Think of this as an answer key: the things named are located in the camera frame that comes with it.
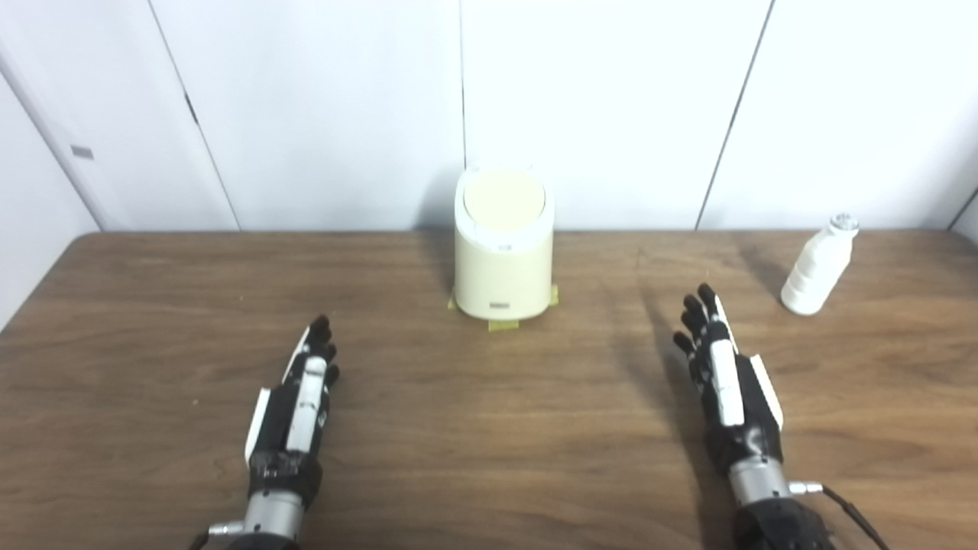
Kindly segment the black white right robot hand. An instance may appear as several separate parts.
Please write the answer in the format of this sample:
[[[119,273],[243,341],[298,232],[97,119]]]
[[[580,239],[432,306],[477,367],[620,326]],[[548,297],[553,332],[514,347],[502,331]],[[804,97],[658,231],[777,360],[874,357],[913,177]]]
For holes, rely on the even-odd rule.
[[[673,335],[704,411],[704,444],[719,474],[744,460],[783,462],[783,411],[760,355],[740,352],[712,286],[682,300],[685,327]]]

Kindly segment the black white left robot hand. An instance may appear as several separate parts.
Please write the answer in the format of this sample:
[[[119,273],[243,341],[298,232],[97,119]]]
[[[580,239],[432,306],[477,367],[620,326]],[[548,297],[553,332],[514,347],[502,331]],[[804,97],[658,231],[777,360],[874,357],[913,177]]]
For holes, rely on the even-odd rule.
[[[305,328],[272,389],[261,389],[249,426],[245,460],[249,495],[287,492],[308,509],[322,485],[319,452],[340,376],[331,323],[325,315]]]

